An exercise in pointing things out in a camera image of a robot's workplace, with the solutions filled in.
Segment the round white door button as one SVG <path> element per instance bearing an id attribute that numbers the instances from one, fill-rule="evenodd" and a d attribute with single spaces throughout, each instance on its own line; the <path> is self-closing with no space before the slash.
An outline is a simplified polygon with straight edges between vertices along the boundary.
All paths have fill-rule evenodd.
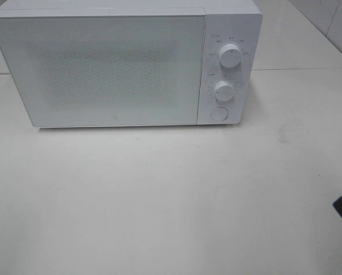
<path id="1" fill-rule="evenodd" d="M 211 111 L 211 118 L 215 121 L 225 121 L 228 115 L 228 110 L 224 107 L 216 107 Z"/>

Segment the white round knob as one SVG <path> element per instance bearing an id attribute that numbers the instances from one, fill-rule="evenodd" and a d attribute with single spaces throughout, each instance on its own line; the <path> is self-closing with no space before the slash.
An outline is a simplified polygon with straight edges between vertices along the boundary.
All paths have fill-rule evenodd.
<path id="1" fill-rule="evenodd" d="M 223 44 L 217 53 L 219 62 L 224 68 L 233 68 L 241 63 L 242 48 L 234 41 Z"/>
<path id="2" fill-rule="evenodd" d="M 230 101 L 235 95 L 235 87 L 231 81 L 219 81 L 214 86 L 214 96 L 217 101 Z"/>

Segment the white microwave door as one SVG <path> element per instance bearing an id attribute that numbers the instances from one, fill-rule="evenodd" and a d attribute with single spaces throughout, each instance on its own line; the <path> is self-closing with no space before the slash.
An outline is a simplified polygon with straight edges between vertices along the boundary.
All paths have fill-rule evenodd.
<path id="1" fill-rule="evenodd" d="M 195 124 L 204 16 L 0 18 L 35 127 Z"/>

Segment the white microwave oven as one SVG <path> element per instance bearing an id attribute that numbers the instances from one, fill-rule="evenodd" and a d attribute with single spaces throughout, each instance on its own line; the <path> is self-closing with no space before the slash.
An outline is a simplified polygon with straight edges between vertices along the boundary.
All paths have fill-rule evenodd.
<path id="1" fill-rule="evenodd" d="M 253 1 L 6 1 L 0 6 L 0 18 L 190 16 L 205 18 L 198 114 L 195 124 L 177 125 L 237 124 L 241 121 L 249 90 L 248 83 L 263 19 Z M 242 48 L 242 60 L 239 65 L 227 69 L 220 64 L 217 50 L 230 41 Z M 230 101 L 216 100 L 214 86 L 219 81 L 231 81 L 234 84 L 235 95 Z M 228 110 L 229 115 L 225 121 L 211 118 L 211 111 L 216 107 Z"/>

